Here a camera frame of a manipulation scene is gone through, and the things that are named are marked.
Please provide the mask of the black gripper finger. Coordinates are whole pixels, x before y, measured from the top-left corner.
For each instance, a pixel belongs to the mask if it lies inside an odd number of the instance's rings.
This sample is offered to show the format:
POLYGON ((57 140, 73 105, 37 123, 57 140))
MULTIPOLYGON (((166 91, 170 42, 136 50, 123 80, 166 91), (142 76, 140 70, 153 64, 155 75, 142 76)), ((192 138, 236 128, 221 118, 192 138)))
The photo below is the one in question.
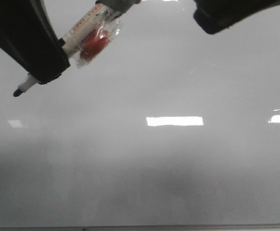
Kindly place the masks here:
POLYGON ((0 48, 41 84, 69 66, 42 0, 0 0, 0 48))
POLYGON ((195 4, 195 22, 213 35, 255 13, 279 6, 280 0, 196 0, 195 4))

